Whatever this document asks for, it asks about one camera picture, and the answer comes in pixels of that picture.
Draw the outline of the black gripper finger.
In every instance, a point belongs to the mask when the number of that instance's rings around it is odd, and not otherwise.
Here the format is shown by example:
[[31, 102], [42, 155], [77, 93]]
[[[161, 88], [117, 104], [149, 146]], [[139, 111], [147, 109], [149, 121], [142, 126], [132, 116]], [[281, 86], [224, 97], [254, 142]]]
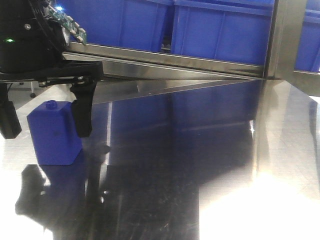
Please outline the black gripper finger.
[[95, 80], [83, 79], [81, 82], [73, 83], [70, 88], [75, 96], [71, 112], [80, 138], [88, 138], [92, 132], [92, 104], [96, 86]]
[[15, 139], [22, 131], [15, 106], [9, 100], [7, 84], [0, 84], [0, 133], [4, 139]]

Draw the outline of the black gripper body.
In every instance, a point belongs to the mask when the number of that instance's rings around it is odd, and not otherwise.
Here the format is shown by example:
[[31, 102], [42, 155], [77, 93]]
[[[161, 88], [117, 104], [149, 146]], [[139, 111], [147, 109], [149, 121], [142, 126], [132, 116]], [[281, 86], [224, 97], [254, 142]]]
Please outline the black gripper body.
[[0, 2], [0, 84], [35, 80], [45, 85], [103, 78], [100, 61], [66, 60], [68, 32], [48, 11], [49, 0]]

